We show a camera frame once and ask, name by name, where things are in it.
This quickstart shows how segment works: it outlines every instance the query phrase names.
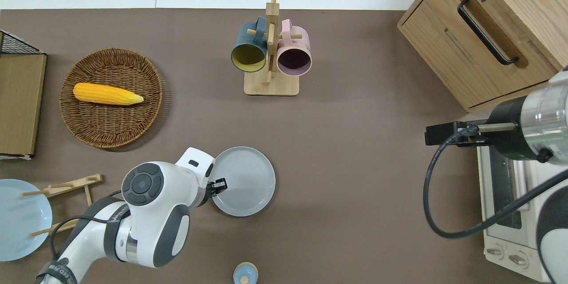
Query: toaster oven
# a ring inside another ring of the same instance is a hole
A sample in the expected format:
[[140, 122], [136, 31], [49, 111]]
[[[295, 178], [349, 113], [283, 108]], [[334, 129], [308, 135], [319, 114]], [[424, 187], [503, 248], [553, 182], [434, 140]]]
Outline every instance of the toaster oven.
[[[549, 163], [507, 159], [493, 146], [477, 147], [477, 159], [484, 220], [521, 197], [528, 189], [566, 169], [565, 166]], [[548, 196], [566, 185], [568, 180], [484, 230], [484, 254], [487, 260], [539, 282], [550, 282], [537, 252], [536, 225], [540, 209]]]

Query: oven handle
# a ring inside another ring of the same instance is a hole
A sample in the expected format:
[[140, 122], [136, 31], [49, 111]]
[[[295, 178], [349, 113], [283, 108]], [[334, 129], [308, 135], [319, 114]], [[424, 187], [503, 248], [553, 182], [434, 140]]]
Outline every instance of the oven handle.
[[[525, 173], [524, 161], [513, 161], [513, 172], [515, 175], [515, 187], [517, 188], [517, 198], [527, 193], [527, 175]], [[528, 211], [531, 203], [527, 203], [517, 209], [517, 211]]]

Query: brown table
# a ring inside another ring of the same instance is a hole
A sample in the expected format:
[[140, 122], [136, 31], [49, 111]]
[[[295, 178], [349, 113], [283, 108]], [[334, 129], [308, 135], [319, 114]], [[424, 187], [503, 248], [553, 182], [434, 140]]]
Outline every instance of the brown table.
[[[0, 178], [38, 187], [95, 173], [98, 199], [130, 168], [174, 162], [193, 146], [213, 156], [233, 146], [264, 153], [276, 192], [260, 213], [223, 214], [213, 201], [192, 212], [179, 256], [154, 270], [98, 260], [84, 284], [231, 283], [235, 266], [256, 264], [262, 283], [532, 283], [483, 257], [480, 235], [445, 240], [426, 224], [422, 183], [435, 151], [425, 126], [465, 112], [412, 49], [396, 23], [402, 11], [284, 11], [310, 33], [314, 66], [293, 98], [247, 96], [229, 53], [237, 28], [263, 10], [97, 9], [0, 13], [0, 28], [49, 54], [36, 156], [0, 162]], [[108, 151], [76, 140], [57, 98], [85, 55], [125, 47], [149, 58], [166, 82], [158, 120], [140, 140]], [[474, 149], [450, 148], [431, 186], [445, 229], [481, 218]], [[81, 213], [81, 192], [51, 200], [55, 221]], [[61, 245], [67, 233], [57, 236]], [[36, 252], [0, 263], [2, 283], [32, 283], [49, 260]]]

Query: wooden cabinet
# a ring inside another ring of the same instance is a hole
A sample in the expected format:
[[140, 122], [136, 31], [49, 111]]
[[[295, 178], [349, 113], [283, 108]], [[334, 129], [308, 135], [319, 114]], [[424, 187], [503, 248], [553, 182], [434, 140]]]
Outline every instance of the wooden cabinet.
[[568, 0], [416, 0], [398, 27], [470, 112], [526, 95], [568, 65]]

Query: mug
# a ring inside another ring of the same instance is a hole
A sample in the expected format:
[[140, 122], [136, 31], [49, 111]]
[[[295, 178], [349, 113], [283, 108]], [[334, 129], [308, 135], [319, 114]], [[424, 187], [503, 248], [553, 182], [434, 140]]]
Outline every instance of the mug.
[[[250, 35], [247, 29], [256, 31], [255, 35]], [[261, 70], [266, 64], [266, 19], [258, 17], [256, 22], [247, 22], [239, 28], [237, 40], [233, 51], [231, 51], [231, 61], [241, 71], [256, 72]]]
[[[292, 35], [302, 35], [302, 38], [292, 39]], [[282, 21], [282, 40], [278, 41], [276, 65], [280, 72], [290, 76], [306, 74], [312, 67], [308, 33], [302, 27], [292, 26], [290, 19]]]

